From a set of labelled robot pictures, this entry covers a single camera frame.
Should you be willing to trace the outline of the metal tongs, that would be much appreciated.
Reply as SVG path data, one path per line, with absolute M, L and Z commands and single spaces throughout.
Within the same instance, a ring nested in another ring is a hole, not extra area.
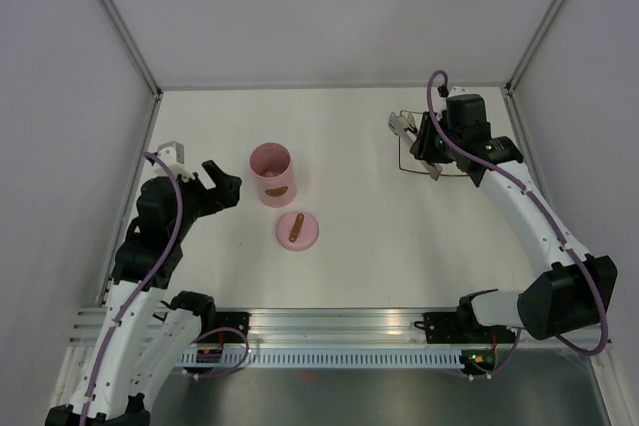
M 397 115 L 395 112 L 391 112 L 388 119 L 388 126 L 393 133 L 401 138 L 403 143 L 407 146 L 408 153 L 413 158 L 420 162 L 429 176 L 437 181 L 442 173 L 442 167 L 438 164 L 429 163 L 419 157 L 417 157 L 411 149 L 417 145 L 418 130 L 414 117 L 412 115 Z

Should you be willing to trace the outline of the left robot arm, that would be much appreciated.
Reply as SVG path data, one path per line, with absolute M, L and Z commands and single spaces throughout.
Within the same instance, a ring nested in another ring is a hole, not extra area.
M 221 328 L 209 296 L 175 296 L 160 331 L 143 344 L 183 257 L 181 243 L 195 222 L 235 206 L 242 181 L 212 160 L 202 167 L 213 184 L 148 153 L 158 175 L 143 182 L 137 214 L 115 255 L 106 313 L 92 356 L 69 401 L 51 408 L 48 425 L 147 425 L 162 386 L 183 351 Z

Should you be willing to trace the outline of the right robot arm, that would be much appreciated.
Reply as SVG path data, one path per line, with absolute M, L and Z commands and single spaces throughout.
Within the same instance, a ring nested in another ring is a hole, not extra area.
M 455 317 L 462 338 L 477 341 L 491 327 L 514 327 L 545 340 L 604 324 L 616 265 L 594 256 L 559 220 L 515 142 L 493 136 L 480 95 L 451 95 L 441 111 L 410 117 L 404 131 L 410 153 L 432 178 L 442 165 L 454 164 L 492 200 L 534 271 L 520 292 L 493 289 L 462 297 Z

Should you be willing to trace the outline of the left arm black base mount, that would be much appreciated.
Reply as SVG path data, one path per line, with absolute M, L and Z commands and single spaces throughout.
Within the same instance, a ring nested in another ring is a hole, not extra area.
M 251 315 L 246 311 L 222 311 L 218 312 L 216 316 L 215 329 L 233 329 L 241 333 L 243 336 L 248 336 L 250 331 Z M 227 330 L 215 333 L 212 336 L 211 341 L 217 345 L 226 344 L 240 344 L 243 341 L 241 338 L 233 332 Z

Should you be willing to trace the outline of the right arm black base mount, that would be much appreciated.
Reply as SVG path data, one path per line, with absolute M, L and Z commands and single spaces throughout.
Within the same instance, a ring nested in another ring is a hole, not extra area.
M 426 312 L 412 325 L 425 334 L 429 345 L 467 343 L 457 314 L 452 311 Z

